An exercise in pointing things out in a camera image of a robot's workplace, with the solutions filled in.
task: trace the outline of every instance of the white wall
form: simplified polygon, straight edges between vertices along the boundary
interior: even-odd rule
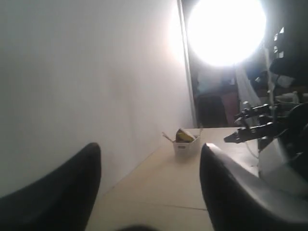
[[[177,0],[2,0],[0,78],[0,196],[93,141],[106,192],[193,126]]]

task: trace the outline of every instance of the bright light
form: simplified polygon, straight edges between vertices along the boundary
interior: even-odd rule
[[[258,0],[201,0],[188,22],[188,40],[203,61],[233,65],[256,50],[265,26]]]

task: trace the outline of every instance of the studio light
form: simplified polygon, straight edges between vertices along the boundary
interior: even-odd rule
[[[204,62],[230,66],[256,50],[265,26],[258,0],[200,0],[188,21],[188,41]]]

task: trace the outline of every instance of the small white box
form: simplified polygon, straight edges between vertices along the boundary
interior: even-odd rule
[[[175,155],[188,156],[200,151],[200,135],[194,135],[196,139],[191,143],[176,143],[173,141]]]

